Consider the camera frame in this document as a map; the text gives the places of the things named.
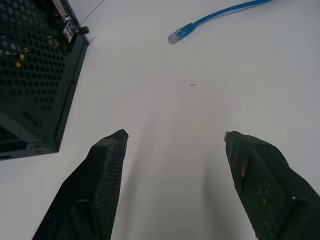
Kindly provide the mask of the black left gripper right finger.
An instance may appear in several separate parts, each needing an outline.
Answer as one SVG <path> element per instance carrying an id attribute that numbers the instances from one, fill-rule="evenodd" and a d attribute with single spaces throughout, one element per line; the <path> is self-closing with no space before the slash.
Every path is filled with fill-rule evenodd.
<path id="1" fill-rule="evenodd" d="M 272 144 L 227 131 L 235 190 L 258 240 L 320 240 L 320 195 Z"/>

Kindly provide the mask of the black perforated computer case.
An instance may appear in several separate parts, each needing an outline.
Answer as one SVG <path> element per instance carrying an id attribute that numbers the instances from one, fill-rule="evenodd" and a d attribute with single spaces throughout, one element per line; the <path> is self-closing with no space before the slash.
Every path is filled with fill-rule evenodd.
<path id="1" fill-rule="evenodd" d="M 0 0 L 0 161 L 59 151 L 88 31 L 68 0 Z"/>

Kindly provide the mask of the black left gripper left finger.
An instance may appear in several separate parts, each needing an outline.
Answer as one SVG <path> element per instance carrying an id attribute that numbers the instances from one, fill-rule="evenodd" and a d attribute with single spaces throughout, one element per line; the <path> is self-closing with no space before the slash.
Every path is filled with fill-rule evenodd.
<path id="1" fill-rule="evenodd" d="M 111 240 L 128 133 L 94 144 L 62 183 L 32 240 Z"/>

